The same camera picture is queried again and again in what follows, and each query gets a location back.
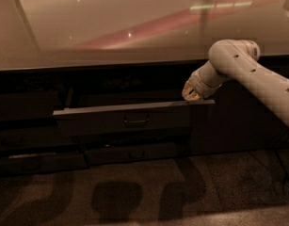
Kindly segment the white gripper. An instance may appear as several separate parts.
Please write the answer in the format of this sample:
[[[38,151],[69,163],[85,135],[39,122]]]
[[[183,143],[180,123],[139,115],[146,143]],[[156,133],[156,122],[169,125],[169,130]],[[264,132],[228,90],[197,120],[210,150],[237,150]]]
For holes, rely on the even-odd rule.
[[[185,82],[182,95],[187,101],[198,101],[213,95],[223,83],[230,80],[230,77],[220,74],[207,61],[203,66],[199,67],[189,77],[189,81]]]

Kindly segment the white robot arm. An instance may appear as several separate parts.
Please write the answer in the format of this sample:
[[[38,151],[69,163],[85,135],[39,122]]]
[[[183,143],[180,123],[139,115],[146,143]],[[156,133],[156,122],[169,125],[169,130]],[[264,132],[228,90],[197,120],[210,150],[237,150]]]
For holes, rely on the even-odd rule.
[[[210,47],[208,61],[185,82],[182,96],[205,99],[236,80],[289,127],[289,79],[259,64],[259,58],[260,48],[252,40],[219,40]]]

